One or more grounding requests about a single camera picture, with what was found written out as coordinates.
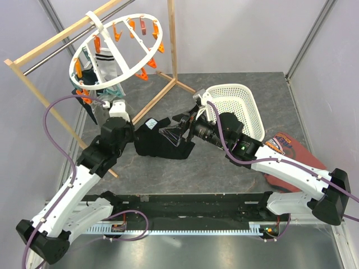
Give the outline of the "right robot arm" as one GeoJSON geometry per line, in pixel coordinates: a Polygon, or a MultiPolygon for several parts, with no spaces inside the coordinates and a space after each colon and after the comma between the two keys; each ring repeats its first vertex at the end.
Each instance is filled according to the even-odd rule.
{"type": "Polygon", "coordinates": [[[163,127],[159,133],[175,146],[196,136],[223,149],[231,163],[274,176],[299,189],[296,193],[266,194],[256,210],[262,220],[310,212],[326,224],[341,224],[351,194],[344,170],[327,171],[279,154],[244,134],[243,123],[234,113],[216,113],[215,117],[216,121],[211,122],[196,111],[179,114],[173,118],[176,125],[163,127]]]}

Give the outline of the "dark navy sock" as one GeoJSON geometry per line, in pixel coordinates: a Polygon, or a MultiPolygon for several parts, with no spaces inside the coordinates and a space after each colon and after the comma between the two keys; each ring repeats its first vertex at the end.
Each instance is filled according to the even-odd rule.
{"type": "MultiPolygon", "coordinates": [[[[82,80],[84,84],[88,84],[88,85],[94,85],[98,81],[93,68],[83,70],[82,77],[80,78],[80,80],[82,80]]],[[[82,98],[76,98],[76,99],[85,108],[87,114],[92,119],[92,121],[97,125],[98,122],[96,121],[95,115],[92,111],[90,104],[84,102],[82,98]]]]}

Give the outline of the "red printed t-shirt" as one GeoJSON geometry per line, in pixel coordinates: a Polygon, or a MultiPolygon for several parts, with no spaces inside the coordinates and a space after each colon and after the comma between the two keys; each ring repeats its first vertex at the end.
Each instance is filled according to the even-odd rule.
{"type": "MultiPolygon", "coordinates": [[[[273,137],[266,140],[265,145],[275,152],[289,157],[305,165],[326,170],[326,166],[321,163],[305,146],[284,132],[277,132],[273,137]]],[[[282,193],[301,192],[301,190],[279,178],[264,173],[266,182],[282,193]]]]}

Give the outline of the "metal rack rod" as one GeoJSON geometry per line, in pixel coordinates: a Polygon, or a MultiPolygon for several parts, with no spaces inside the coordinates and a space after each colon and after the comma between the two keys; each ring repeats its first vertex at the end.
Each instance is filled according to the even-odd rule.
{"type": "Polygon", "coordinates": [[[39,62],[37,62],[36,64],[31,66],[28,70],[26,70],[24,72],[24,75],[27,76],[27,75],[31,74],[32,72],[34,72],[36,69],[41,67],[43,64],[47,63],[49,60],[51,60],[53,57],[55,57],[57,54],[59,54],[63,50],[66,50],[67,48],[72,48],[72,45],[75,41],[77,41],[78,39],[83,37],[85,34],[89,33],[93,28],[94,28],[94,23],[92,26],[89,26],[84,31],[77,34],[74,38],[69,38],[69,36],[71,35],[71,34],[69,34],[67,37],[64,38],[63,44],[59,48],[57,48],[56,50],[54,50],[53,52],[48,54],[46,57],[41,59],[39,62]]]}

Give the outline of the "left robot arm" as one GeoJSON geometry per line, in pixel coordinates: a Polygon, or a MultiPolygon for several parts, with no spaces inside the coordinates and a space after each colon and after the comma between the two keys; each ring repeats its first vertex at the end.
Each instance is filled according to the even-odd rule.
{"type": "Polygon", "coordinates": [[[21,220],[16,231],[22,241],[45,262],[57,263],[75,239],[102,219],[118,220],[121,204],[98,198],[92,206],[73,214],[88,191],[116,164],[125,146],[133,142],[134,125],[127,113],[111,116],[100,135],[77,159],[71,175],[52,200],[31,220],[21,220]]]}

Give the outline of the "white round clip hanger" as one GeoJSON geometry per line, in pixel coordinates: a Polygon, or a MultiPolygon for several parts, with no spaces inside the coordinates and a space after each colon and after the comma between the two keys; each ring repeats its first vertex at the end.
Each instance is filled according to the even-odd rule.
{"type": "Polygon", "coordinates": [[[86,15],[90,19],[91,24],[96,27],[96,30],[89,37],[87,37],[85,41],[82,42],[81,46],[74,53],[69,66],[70,80],[76,89],[83,89],[87,91],[103,90],[103,94],[122,98],[126,94],[121,87],[121,82],[133,75],[140,77],[138,71],[141,71],[141,74],[144,75],[145,65],[147,65],[153,59],[156,52],[162,51],[162,26],[156,17],[145,13],[135,13],[128,16],[123,16],[114,19],[105,25],[101,22],[97,15],[95,15],[94,12],[89,11],[86,13],[86,15]],[[150,20],[153,23],[155,43],[151,48],[148,48],[144,41],[137,35],[134,28],[134,19],[136,18],[141,20],[150,20]],[[130,31],[130,36],[133,37],[138,42],[139,46],[141,46],[141,48],[144,50],[145,56],[132,67],[127,64],[116,45],[116,42],[119,41],[120,34],[114,32],[114,34],[111,35],[108,31],[109,28],[115,30],[117,24],[124,24],[125,27],[127,27],[130,31]],[[107,45],[106,48],[111,53],[110,57],[114,59],[117,66],[121,70],[120,75],[116,75],[110,80],[105,79],[104,75],[98,67],[96,60],[96,55],[101,51],[101,40],[105,42],[107,45]],[[80,66],[77,64],[79,61],[79,55],[81,53],[84,54],[88,62],[92,64],[92,68],[96,76],[96,83],[93,85],[85,84],[81,79],[82,72],[80,71],[80,66]]]}

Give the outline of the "white sock black stripes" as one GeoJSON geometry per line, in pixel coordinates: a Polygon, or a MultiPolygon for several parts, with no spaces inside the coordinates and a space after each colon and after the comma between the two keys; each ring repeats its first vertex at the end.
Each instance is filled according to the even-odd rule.
{"type": "Polygon", "coordinates": [[[99,71],[99,82],[107,82],[117,78],[117,62],[108,48],[101,48],[95,53],[95,61],[99,71]]]}

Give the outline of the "black folded garment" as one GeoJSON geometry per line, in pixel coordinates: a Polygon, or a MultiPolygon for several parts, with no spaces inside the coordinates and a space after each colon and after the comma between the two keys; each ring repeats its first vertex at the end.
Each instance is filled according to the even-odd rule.
{"type": "Polygon", "coordinates": [[[161,157],[164,159],[187,159],[195,147],[195,143],[186,142],[183,138],[179,146],[175,146],[165,136],[159,133],[160,128],[169,126],[168,117],[156,120],[149,118],[136,131],[134,141],[136,153],[140,156],[161,157]]]}

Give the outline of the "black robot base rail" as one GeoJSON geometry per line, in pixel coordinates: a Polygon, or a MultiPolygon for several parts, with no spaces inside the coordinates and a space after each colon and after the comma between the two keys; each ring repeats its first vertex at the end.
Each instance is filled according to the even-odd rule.
{"type": "Polygon", "coordinates": [[[274,214],[266,208],[271,191],[264,193],[131,194],[110,191],[87,194],[85,202],[106,198],[113,212],[138,210],[149,219],[152,230],[235,229],[250,222],[287,221],[288,214],[274,214]]]}

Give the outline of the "white perforated laundry basket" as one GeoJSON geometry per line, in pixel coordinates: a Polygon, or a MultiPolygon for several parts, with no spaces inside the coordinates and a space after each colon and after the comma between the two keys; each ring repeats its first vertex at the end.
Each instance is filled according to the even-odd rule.
{"type": "MultiPolygon", "coordinates": [[[[244,124],[243,133],[251,138],[262,141],[265,130],[251,90],[242,84],[221,84],[206,89],[213,98],[219,114],[234,113],[244,124]]],[[[216,116],[212,107],[206,115],[209,121],[215,122],[216,116]]]]}

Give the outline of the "wooden drying rack frame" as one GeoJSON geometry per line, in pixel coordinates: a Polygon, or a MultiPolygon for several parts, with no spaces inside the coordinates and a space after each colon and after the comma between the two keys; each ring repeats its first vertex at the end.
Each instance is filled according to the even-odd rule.
{"type": "Polygon", "coordinates": [[[132,76],[136,76],[144,81],[148,79],[146,67],[155,69],[155,53],[164,53],[163,29],[159,20],[147,13],[133,13],[119,18],[113,15],[131,4],[127,1],[106,17],[99,16],[105,11],[117,5],[118,1],[109,1],[95,11],[89,11],[85,17],[78,22],[62,30],[43,44],[24,54],[15,61],[5,60],[5,64],[15,73],[15,75],[27,86],[28,89],[48,108],[50,102],[28,79],[28,75],[44,63],[48,62],[55,55],[65,50],[73,42],[80,38],[84,41],[74,52],[70,61],[68,74],[70,82],[75,88],[74,97],[87,104],[95,115],[102,113],[100,103],[90,98],[99,98],[101,101],[110,103],[125,96],[121,82],[132,76]],[[44,53],[49,48],[55,46],[71,34],[81,29],[85,25],[89,28],[76,37],[70,39],[66,44],[46,56],[40,62],[23,72],[20,68],[30,60],[44,53]],[[119,51],[118,42],[122,32],[117,31],[117,26],[124,27],[141,49],[144,55],[136,64],[128,64],[124,56],[119,51]]]}

